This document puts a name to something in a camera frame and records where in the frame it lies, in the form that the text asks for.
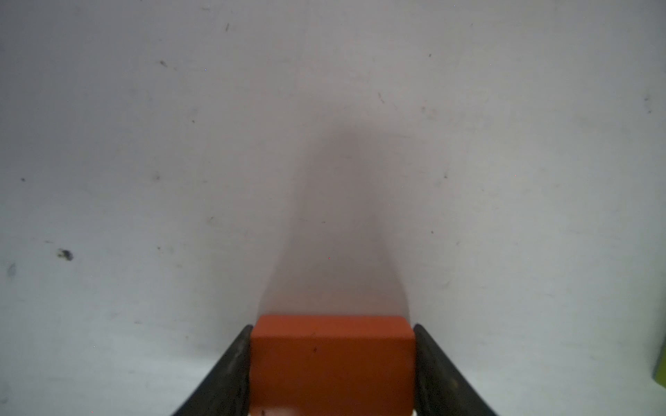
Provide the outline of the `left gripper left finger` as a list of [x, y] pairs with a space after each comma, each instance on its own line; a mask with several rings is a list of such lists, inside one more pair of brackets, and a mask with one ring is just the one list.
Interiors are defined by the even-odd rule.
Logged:
[[173, 416], [247, 416], [252, 325], [246, 325]]

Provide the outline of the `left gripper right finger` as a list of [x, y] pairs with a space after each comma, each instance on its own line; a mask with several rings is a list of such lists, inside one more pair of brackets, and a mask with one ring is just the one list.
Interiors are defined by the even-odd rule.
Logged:
[[496, 416], [421, 324], [416, 337], [415, 411], [419, 416]]

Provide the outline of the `orange block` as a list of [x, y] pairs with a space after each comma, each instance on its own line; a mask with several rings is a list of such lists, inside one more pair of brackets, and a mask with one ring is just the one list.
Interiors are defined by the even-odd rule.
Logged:
[[251, 415], [411, 415], [416, 336], [404, 317], [263, 315]]

